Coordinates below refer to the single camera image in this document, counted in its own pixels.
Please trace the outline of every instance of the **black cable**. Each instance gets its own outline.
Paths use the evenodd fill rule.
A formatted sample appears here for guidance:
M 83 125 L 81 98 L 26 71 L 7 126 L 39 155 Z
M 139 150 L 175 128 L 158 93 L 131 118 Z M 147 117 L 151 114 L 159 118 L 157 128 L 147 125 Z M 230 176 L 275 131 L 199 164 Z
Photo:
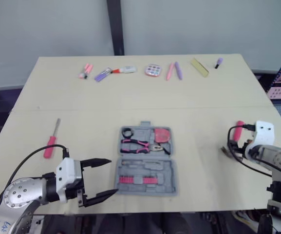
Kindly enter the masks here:
M 62 154 L 65 156 L 65 157 L 68 157 L 69 156 L 69 153 L 68 153 L 68 150 L 65 146 L 63 145 L 59 145 L 59 144 L 55 144 L 55 145 L 47 145 L 47 146 L 44 146 L 42 148 L 39 148 L 35 151 L 33 151 L 32 153 L 30 153 L 18 166 L 17 168 L 14 170 L 14 172 L 12 173 L 12 175 L 10 176 L 6 186 L 5 186 L 5 189 L 12 183 L 12 180 L 14 179 L 16 173 L 19 171 L 20 167 L 30 158 L 32 157 L 33 155 L 35 155 L 36 153 L 42 151 L 42 150 L 45 150 L 47 148 L 52 148 L 52 147 L 60 147 L 62 148 Z M 5 191 L 5 189 L 3 190 L 3 192 L 0 194 L 0 204 L 2 202 L 2 196 L 3 196 L 3 193 Z
M 233 127 L 229 128 L 228 137 L 227 137 L 227 146 L 228 146 L 228 148 L 229 148 L 229 151 L 231 152 L 232 156 L 233 156 L 239 163 L 241 163 L 243 166 L 245 166 L 245 167 L 247 167 L 247 168 L 249 168 L 249 169 L 251 169 L 251 170 L 253 170 L 253 171 L 255 171 L 255 172 L 261 173 L 261 174 L 263 174 L 263 175 L 265 175 L 265 176 L 271 177 L 270 174 L 267 174 L 267 173 L 265 173 L 265 172 L 259 171 L 259 170 L 255 169 L 255 168 L 253 168 L 253 167 L 250 167 L 250 166 L 246 165 L 246 164 L 243 163 L 241 160 L 239 160 L 239 159 L 237 158 L 237 156 L 235 155 L 235 153 L 233 152 L 233 149 L 231 148 L 231 144 L 230 144 L 230 132 L 231 132 L 231 130 L 234 129 L 234 128 L 242 128 L 242 127 L 244 127 L 244 126 L 243 126 L 243 125 L 240 125 L 240 126 L 233 126 Z
M 273 167 L 274 169 L 276 169 L 276 170 L 278 170 L 279 172 L 281 172 L 281 168 L 280 168 L 280 167 L 277 167 L 277 166 L 273 165 L 273 164 L 270 163 L 270 162 L 264 161 L 264 160 L 259 159 L 259 158 L 254 158 L 254 160 L 259 161 L 259 162 L 262 162 L 262 163 L 264 163 L 264 164 L 267 164 L 268 166 Z

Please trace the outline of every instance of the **glue stick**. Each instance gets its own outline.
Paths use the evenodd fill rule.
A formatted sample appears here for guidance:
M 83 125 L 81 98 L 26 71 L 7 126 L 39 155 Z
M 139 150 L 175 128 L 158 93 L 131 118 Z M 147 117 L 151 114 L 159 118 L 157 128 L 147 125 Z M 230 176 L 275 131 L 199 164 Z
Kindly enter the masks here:
M 133 73 L 136 72 L 137 68 L 135 66 L 126 66 L 120 69 L 113 70 L 112 73 Z

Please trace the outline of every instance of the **black pole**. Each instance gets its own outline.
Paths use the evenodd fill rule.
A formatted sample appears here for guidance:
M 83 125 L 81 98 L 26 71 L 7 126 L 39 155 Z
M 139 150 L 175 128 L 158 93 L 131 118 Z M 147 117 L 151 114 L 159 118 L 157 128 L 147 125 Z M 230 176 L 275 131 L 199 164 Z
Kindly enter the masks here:
M 114 55 L 124 55 L 121 0 L 107 0 Z

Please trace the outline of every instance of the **pink calculator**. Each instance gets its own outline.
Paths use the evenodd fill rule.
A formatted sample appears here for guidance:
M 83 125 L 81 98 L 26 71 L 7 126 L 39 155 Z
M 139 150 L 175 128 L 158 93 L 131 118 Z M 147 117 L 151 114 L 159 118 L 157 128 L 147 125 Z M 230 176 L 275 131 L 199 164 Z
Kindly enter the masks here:
M 151 77 L 158 77 L 161 74 L 162 68 L 156 64 L 149 64 L 145 69 L 145 74 Z

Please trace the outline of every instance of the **screwdriver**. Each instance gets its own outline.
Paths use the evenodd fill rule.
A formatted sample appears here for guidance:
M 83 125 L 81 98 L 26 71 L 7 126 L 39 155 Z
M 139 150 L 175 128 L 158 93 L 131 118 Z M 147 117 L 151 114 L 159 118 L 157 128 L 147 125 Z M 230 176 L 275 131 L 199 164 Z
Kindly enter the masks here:
M 47 142 L 47 145 L 54 145 L 55 144 L 59 124 L 60 124 L 60 119 L 58 118 L 57 122 L 56 122 L 56 127 L 55 127 L 55 130 L 54 130 L 54 133 L 53 133 L 52 136 L 49 137 L 49 141 Z M 45 149 L 45 152 L 44 152 L 44 155 L 43 155 L 44 158 L 50 158 L 52 156 L 53 150 L 54 150 L 53 147 Z

